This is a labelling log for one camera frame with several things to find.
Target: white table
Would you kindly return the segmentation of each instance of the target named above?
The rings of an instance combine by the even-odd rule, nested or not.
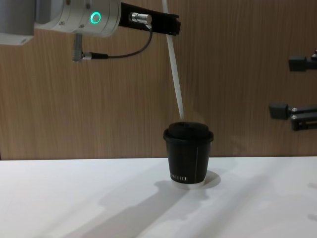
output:
[[[181,190],[167,159],[0,161],[0,238],[316,238],[317,158],[211,158]]]

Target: black cup lid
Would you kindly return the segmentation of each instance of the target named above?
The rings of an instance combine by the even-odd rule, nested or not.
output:
[[[164,132],[165,140],[188,142],[211,142],[213,133],[208,126],[197,122],[176,122],[171,124]]]

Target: black mount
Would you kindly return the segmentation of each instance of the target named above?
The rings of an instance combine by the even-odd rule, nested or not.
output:
[[[273,119],[290,118],[294,131],[317,129],[317,106],[294,108],[284,103],[271,103],[269,112]]]
[[[153,32],[173,36],[179,35],[181,23],[177,20],[178,15],[151,11],[145,8],[126,4],[123,2],[121,3],[121,19],[119,22],[119,26],[149,31],[149,29],[144,24],[139,24],[130,21],[130,14],[132,12],[151,15]]]
[[[317,50],[308,59],[306,56],[291,56],[289,58],[289,69],[293,72],[305,72],[307,69],[317,69]]]

